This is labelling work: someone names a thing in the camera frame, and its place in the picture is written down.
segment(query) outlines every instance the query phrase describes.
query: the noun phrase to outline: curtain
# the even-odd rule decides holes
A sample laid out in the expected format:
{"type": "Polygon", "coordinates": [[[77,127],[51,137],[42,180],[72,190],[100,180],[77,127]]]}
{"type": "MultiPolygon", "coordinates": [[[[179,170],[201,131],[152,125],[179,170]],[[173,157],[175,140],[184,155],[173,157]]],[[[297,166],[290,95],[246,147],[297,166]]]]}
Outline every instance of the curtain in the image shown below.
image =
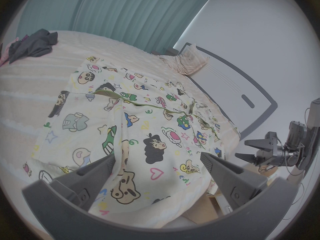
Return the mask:
{"type": "Polygon", "coordinates": [[[146,52],[173,47],[208,0],[29,0],[17,36],[44,28],[91,33],[146,52]]]}

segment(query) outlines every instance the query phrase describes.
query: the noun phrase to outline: mattress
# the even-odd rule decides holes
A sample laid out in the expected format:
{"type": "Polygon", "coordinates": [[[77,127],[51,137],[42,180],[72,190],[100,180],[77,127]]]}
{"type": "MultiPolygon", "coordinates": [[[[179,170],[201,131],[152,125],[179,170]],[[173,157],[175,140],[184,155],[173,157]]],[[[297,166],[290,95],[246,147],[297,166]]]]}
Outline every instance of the mattress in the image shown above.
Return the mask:
{"type": "Polygon", "coordinates": [[[132,71],[158,81],[181,82],[195,99],[214,111],[220,123],[226,159],[237,146],[239,133],[218,106],[188,77],[167,67],[157,56],[123,42],[73,31],[58,31],[58,43],[52,48],[50,54],[23,58],[0,68],[0,164],[5,170],[0,176],[13,205],[36,228],[43,230],[21,194],[21,189],[30,183],[22,180],[25,179],[23,165],[37,149],[35,142],[43,123],[70,74],[93,54],[119,61],[132,71]]]}

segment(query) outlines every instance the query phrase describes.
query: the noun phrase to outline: pillowcase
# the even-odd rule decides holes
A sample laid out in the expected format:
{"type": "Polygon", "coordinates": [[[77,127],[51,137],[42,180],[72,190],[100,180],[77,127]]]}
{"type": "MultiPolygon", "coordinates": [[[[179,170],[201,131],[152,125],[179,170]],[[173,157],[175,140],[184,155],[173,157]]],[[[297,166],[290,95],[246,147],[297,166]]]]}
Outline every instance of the pillowcase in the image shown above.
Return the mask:
{"type": "Polygon", "coordinates": [[[202,68],[209,60],[205,58],[196,48],[195,44],[190,45],[178,56],[159,55],[170,68],[183,75],[190,75],[202,68]]]}

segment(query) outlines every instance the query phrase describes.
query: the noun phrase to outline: blanket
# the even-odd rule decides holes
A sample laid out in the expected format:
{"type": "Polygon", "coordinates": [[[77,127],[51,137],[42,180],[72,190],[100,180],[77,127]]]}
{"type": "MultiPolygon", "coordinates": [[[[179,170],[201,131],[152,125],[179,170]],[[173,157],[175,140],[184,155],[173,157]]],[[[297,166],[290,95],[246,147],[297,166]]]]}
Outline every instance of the blanket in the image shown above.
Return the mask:
{"type": "Polygon", "coordinates": [[[202,151],[225,158],[220,125],[180,82],[159,82],[91,56],[70,75],[44,122],[26,177],[50,183],[114,154],[92,207],[133,212],[211,178],[202,151]]]}

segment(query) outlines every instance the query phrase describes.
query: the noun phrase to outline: blue star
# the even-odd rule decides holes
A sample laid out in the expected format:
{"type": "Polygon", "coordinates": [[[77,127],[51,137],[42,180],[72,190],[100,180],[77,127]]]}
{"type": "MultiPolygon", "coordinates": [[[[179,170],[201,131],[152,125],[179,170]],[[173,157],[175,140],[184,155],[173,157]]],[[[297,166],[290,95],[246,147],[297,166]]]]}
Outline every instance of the blue star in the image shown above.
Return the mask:
{"type": "Polygon", "coordinates": [[[113,87],[114,87],[115,89],[122,89],[119,84],[114,84],[113,87]]]}
{"type": "Polygon", "coordinates": [[[52,140],[55,139],[55,138],[58,138],[58,136],[55,136],[54,132],[50,131],[45,140],[48,141],[51,144],[52,140]]]}

